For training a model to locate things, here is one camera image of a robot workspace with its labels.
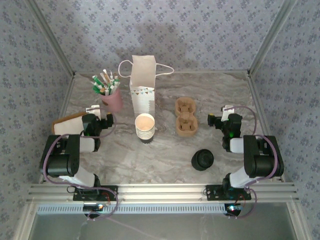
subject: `marble tabletop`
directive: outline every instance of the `marble tabletop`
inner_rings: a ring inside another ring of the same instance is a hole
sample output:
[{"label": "marble tabletop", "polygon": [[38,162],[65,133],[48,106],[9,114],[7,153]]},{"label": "marble tabletop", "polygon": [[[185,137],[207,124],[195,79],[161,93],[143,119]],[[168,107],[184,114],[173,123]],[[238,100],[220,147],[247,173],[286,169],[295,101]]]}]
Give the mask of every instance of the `marble tabletop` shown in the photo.
[{"label": "marble tabletop", "polygon": [[[123,109],[116,113],[117,127],[113,134],[101,139],[98,152],[81,153],[80,164],[98,175],[103,184],[218,184],[227,173],[243,166],[243,155],[226,152],[222,147],[223,134],[209,127],[209,113],[221,116],[224,105],[244,105],[255,112],[254,101],[245,73],[174,73],[156,78],[155,134],[152,143],[142,144],[136,135],[129,81],[121,80]],[[186,96],[195,100],[198,131],[192,137],[176,133],[175,101]],[[84,111],[94,104],[102,104],[90,82],[76,75],[67,106],[66,116]],[[242,115],[241,135],[251,134],[254,117],[246,109]],[[257,123],[257,134],[261,134]],[[213,165],[197,171],[191,158],[200,149],[214,155]]]}]

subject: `pink cup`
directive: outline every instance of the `pink cup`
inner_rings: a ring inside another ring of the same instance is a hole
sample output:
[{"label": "pink cup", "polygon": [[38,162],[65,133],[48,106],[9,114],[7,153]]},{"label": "pink cup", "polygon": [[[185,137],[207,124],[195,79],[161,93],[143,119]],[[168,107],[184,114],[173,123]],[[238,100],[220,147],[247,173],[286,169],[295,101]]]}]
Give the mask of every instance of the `pink cup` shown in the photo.
[{"label": "pink cup", "polygon": [[117,88],[115,92],[109,96],[100,95],[100,97],[102,103],[106,105],[107,110],[111,113],[120,112],[124,106],[119,88]]}]

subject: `floral wallpaper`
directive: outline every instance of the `floral wallpaper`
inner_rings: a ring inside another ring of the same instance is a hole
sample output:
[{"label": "floral wallpaper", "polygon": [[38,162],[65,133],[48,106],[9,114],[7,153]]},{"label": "floral wallpaper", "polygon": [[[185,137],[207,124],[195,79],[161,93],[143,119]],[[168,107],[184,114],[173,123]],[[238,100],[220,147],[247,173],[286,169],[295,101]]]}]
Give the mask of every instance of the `floral wallpaper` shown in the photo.
[{"label": "floral wallpaper", "polygon": [[299,0],[254,77],[286,172],[320,239],[320,2]]},{"label": "floral wallpaper", "polygon": [[0,239],[14,235],[70,80],[23,0],[0,1]]},{"label": "floral wallpaper", "polygon": [[155,55],[176,70],[248,69],[282,2],[37,1],[73,70],[80,72],[117,68],[131,55]]}]

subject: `white paper cup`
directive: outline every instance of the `white paper cup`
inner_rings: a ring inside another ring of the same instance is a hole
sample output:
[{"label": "white paper cup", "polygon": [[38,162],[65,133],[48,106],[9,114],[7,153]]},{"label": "white paper cup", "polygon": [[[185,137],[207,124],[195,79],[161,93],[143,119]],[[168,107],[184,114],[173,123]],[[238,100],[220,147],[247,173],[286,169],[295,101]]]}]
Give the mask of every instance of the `white paper cup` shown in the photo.
[{"label": "white paper cup", "polygon": [[155,119],[148,113],[142,113],[136,117],[135,121],[136,135],[144,144],[149,144],[154,139]]}]

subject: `black lid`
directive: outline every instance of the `black lid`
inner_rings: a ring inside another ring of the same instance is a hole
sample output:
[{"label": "black lid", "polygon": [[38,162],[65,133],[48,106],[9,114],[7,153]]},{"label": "black lid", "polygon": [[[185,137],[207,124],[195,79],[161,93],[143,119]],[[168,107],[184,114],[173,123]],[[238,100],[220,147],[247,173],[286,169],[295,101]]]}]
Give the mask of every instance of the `black lid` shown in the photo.
[{"label": "black lid", "polygon": [[191,164],[196,170],[204,171],[212,166],[214,159],[212,152],[208,149],[201,149],[194,154]]}]

